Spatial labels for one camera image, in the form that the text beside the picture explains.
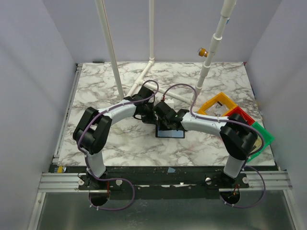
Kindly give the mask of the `black leather card holder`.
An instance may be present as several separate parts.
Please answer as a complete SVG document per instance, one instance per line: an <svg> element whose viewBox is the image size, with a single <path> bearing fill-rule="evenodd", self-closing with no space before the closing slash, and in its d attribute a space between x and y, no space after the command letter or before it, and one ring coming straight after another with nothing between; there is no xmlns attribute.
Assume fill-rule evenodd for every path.
<svg viewBox="0 0 307 230"><path fill-rule="evenodd" d="M185 131L167 128L159 119L155 128L156 138L185 138Z"/></svg>

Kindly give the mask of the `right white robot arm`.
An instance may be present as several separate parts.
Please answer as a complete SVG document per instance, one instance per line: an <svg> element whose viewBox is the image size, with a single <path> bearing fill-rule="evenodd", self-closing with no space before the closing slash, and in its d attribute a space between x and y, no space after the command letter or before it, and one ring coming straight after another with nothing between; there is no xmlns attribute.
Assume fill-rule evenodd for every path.
<svg viewBox="0 0 307 230"><path fill-rule="evenodd" d="M198 131L220 137L229 154L221 175L223 186L230 188L238 182L238 175L258 138L256 129L239 114L230 117L196 115L184 109L176 112L161 101L153 107L162 124L171 130Z"/></svg>

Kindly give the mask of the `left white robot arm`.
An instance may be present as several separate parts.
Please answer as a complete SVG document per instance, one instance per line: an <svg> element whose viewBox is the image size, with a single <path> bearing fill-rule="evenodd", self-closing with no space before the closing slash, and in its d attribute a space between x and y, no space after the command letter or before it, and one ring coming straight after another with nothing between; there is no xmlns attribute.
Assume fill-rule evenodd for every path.
<svg viewBox="0 0 307 230"><path fill-rule="evenodd" d="M140 117L145 124L156 124L153 112L155 93L145 86L133 96L125 97L119 103L104 109L88 107L82 115L72 137L78 149L84 153L90 184L95 189L106 185L106 172L102 149L106 144L112 125L129 117Z"/></svg>

